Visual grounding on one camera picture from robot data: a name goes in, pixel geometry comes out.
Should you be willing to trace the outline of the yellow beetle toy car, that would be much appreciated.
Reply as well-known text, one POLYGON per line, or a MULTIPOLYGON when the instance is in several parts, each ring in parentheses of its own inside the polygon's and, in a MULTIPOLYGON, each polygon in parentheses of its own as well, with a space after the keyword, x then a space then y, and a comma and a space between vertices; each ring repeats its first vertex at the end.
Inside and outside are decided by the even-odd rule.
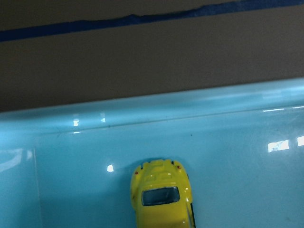
POLYGON ((130 183, 138 228, 194 228, 189 176, 177 160, 159 159, 138 166, 130 183))

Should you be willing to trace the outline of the light blue plastic bin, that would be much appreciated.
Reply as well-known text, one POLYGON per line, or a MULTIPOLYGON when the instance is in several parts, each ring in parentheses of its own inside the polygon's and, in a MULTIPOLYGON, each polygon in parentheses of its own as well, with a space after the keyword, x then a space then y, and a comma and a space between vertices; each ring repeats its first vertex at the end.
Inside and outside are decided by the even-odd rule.
POLYGON ((132 172, 181 162, 199 228, 304 225, 304 81, 0 115, 3 228, 134 228, 132 172))

